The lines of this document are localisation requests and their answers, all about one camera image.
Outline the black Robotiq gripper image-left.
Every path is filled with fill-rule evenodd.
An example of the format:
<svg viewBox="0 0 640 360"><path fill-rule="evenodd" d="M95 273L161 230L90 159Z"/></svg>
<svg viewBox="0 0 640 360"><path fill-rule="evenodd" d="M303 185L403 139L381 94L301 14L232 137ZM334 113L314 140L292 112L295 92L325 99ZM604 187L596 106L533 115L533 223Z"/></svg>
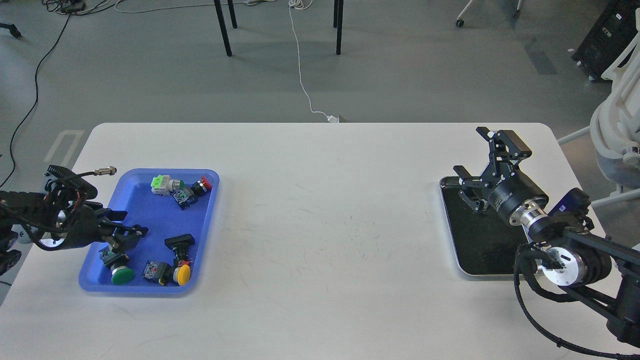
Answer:
<svg viewBox="0 0 640 360"><path fill-rule="evenodd" d="M134 249L149 229L140 225L114 225L122 224L127 215L126 210L100 208L94 211L89 206L82 206L66 217L66 236L57 249L84 248L89 244L103 242L112 253L125 253Z"/></svg>

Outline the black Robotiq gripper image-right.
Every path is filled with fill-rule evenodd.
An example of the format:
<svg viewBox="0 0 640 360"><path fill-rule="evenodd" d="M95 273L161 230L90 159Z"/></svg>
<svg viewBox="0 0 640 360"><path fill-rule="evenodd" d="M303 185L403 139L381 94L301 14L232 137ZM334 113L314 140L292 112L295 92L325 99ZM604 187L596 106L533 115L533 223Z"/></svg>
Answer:
<svg viewBox="0 0 640 360"><path fill-rule="evenodd" d="M453 166L461 185L458 194L474 214L486 214L490 205L506 224L519 226L519 217L515 221L511 218L525 202L533 200L541 208L549 202L549 196L519 171L520 162L530 158L533 151L514 130L478 126L476 132L488 143L488 164L478 176L472 176L462 165Z"/></svg>

